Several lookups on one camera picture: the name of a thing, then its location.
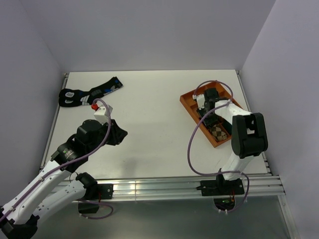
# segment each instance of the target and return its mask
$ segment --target white wall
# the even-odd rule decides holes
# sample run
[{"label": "white wall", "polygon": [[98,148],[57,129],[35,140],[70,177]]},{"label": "white wall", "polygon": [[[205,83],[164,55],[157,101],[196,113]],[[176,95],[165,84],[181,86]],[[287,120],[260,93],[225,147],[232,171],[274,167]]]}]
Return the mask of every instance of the white wall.
[{"label": "white wall", "polygon": [[38,173],[63,78],[18,0],[0,0],[0,75],[3,205]]},{"label": "white wall", "polygon": [[241,69],[275,0],[20,0],[68,71]]},{"label": "white wall", "polygon": [[298,230],[319,235],[319,1],[277,0],[242,69]]}]

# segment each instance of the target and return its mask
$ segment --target white table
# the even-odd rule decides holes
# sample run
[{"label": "white table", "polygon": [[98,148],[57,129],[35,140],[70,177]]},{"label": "white table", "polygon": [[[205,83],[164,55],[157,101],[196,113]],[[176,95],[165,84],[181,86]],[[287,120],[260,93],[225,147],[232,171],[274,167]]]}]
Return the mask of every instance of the white table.
[{"label": "white table", "polygon": [[[78,168],[78,173],[88,172],[96,179],[195,176],[186,152],[196,124],[179,97],[203,81],[228,84],[235,100],[247,109],[235,70],[72,72],[66,88],[88,91],[113,76],[124,86],[103,99],[113,107],[112,118],[129,134],[120,145],[102,147]],[[90,106],[59,109],[46,162],[84,120],[94,118],[93,113]],[[192,164],[203,173],[217,172],[231,152],[230,141],[213,148],[199,130],[191,148]],[[245,173],[267,173],[262,155]]]}]

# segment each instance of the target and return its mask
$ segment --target gray floor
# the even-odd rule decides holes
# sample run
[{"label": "gray floor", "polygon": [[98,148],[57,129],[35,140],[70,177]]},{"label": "gray floor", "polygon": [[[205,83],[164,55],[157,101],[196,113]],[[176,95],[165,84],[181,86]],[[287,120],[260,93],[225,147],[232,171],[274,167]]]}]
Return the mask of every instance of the gray floor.
[{"label": "gray floor", "polygon": [[86,220],[72,204],[46,221],[35,239],[286,239],[277,197],[249,198],[238,211],[218,214],[212,199],[113,203],[115,213]]}]

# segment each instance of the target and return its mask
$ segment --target brown wooden organizer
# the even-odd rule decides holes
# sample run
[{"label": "brown wooden organizer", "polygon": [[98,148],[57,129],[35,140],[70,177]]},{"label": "brown wooden organizer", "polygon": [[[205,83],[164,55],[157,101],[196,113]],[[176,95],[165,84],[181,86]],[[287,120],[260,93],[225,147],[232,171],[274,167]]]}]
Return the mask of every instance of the brown wooden organizer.
[{"label": "brown wooden organizer", "polygon": [[[204,91],[207,90],[208,88],[216,88],[220,97],[226,97],[228,99],[230,99],[230,97],[231,97],[230,94],[225,90],[225,88],[218,82],[211,82],[207,85],[204,85],[204,86],[198,88],[196,94],[197,95],[203,94]],[[184,95],[181,95],[179,98],[179,101],[183,104],[183,106],[188,111],[188,113],[193,118],[193,120],[196,122],[196,124],[198,124],[200,119],[201,119],[201,116],[197,112],[197,109],[198,109],[197,102],[195,100],[193,100],[194,91],[195,90],[190,91]],[[241,106],[237,103],[237,101],[235,101],[233,99],[232,102],[241,108]],[[231,135],[229,135],[227,130],[225,130],[225,128],[222,125],[224,119],[222,117],[219,117],[218,121],[219,121],[219,123],[217,124],[217,126],[220,127],[222,129],[222,131],[224,131],[227,135],[227,138],[225,140],[222,140],[222,141],[217,141],[215,139],[215,137],[208,131],[208,129],[205,127],[204,124],[201,124],[199,126],[201,131],[207,137],[209,142],[214,146],[214,148],[216,148],[217,146],[219,146],[219,145],[223,144],[224,142],[231,139]]]}]

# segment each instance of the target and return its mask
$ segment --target wooden tray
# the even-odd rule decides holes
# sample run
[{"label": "wooden tray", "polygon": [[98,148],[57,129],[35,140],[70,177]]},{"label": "wooden tray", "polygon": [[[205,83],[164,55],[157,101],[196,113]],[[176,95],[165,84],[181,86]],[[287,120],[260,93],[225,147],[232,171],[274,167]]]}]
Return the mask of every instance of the wooden tray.
[{"label": "wooden tray", "polygon": [[[204,91],[207,90],[208,88],[216,88],[220,97],[226,97],[228,99],[230,99],[230,97],[231,97],[230,94],[225,90],[225,88],[218,82],[211,82],[207,85],[200,87],[197,90],[197,95],[203,94]],[[195,90],[190,91],[184,95],[181,95],[179,98],[179,101],[183,104],[183,106],[188,111],[188,113],[193,118],[193,120],[196,122],[196,124],[198,124],[200,119],[201,119],[201,116],[197,112],[197,109],[198,109],[197,102],[195,100],[193,100],[194,91]],[[241,108],[241,106],[234,99],[232,100],[232,102]],[[222,131],[224,131],[226,133],[227,138],[225,140],[217,141],[215,139],[215,137],[208,131],[208,129],[205,127],[204,124],[201,124],[199,126],[201,131],[207,137],[209,142],[214,146],[214,148],[216,148],[217,146],[219,146],[219,145],[223,144],[224,142],[231,139],[231,135],[227,132],[227,130],[225,130],[225,128],[222,125],[222,123],[223,123],[222,121],[224,119],[222,117],[220,117],[220,119],[221,119],[221,120],[219,120],[220,123],[218,123],[217,126],[220,127],[222,129]]]}]

